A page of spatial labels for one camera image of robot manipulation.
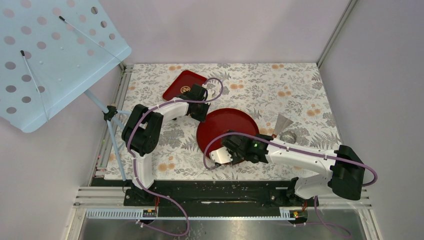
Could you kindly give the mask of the round red tray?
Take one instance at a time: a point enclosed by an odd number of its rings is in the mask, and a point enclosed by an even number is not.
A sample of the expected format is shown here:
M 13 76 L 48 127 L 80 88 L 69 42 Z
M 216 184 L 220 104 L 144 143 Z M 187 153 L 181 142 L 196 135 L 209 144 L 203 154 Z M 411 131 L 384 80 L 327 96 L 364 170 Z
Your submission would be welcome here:
M 205 152 L 207 145 L 216 137 L 229 131 L 249 135 L 257 135 L 259 128 L 256 122 L 245 112 L 234 108 L 221 108 L 206 115 L 196 131 L 199 149 Z

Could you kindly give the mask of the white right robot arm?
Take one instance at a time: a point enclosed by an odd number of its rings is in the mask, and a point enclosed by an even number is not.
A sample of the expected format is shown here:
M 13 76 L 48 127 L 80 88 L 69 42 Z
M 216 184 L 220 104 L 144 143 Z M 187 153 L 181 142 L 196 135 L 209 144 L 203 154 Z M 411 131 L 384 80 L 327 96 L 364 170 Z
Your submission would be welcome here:
M 348 146 L 321 150 L 296 146 L 269 135 L 235 132 L 227 133 L 221 139 L 221 145 L 209 154 L 216 166 L 247 161 L 291 165 L 314 172 L 313 176 L 296 176 L 290 180 L 285 199 L 293 206 L 331 193 L 352 201 L 361 198 L 365 168 Z

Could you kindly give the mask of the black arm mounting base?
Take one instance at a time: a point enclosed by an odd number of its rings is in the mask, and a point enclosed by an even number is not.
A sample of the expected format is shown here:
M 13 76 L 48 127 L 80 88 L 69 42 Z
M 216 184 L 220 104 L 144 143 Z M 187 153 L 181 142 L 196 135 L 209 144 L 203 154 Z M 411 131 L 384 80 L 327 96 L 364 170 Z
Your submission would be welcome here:
M 131 183 L 125 191 L 125 206 L 170 206 L 171 198 L 180 205 L 200 202 L 256 203 L 261 206 L 313 207 L 314 200 L 295 196 L 287 180 L 155 180 L 148 188 L 155 196 Z

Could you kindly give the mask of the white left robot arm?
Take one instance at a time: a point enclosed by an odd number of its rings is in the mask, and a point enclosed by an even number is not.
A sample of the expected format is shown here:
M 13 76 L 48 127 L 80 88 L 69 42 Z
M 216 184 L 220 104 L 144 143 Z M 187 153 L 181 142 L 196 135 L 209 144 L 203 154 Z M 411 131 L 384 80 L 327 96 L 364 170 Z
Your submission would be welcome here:
M 190 116 L 204 122 L 210 105 L 206 103 L 208 91 L 194 84 L 189 91 L 154 107 L 137 104 L 121 134 L 129 153 L 135 157 L 133 163 L 133 185 L 139 188 L 136 199 L 144 206 L 152 204 L 155 192 L 150 187 L 155 181 L 152 167 L 152 152 L 159 143 L 162 126 L 171 120 Z

